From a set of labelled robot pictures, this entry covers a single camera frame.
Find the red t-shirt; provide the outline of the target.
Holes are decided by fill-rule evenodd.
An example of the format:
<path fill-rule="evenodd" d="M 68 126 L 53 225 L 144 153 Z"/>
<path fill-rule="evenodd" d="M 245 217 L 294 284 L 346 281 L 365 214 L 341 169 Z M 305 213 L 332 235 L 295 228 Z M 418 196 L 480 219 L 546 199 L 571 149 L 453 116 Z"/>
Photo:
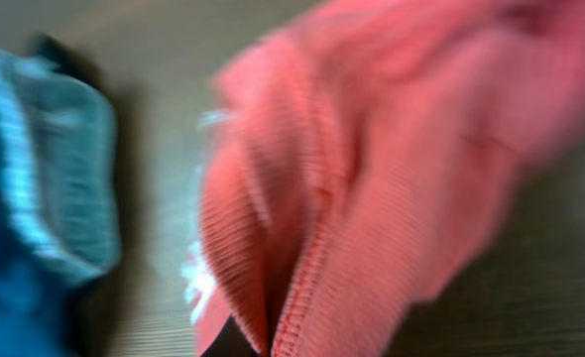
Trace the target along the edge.
<path fill-rule="evenodd" d="M 585 134 L 585 0 L 325 1 L 216 88 L 197 352 L 378 356 Z"/>

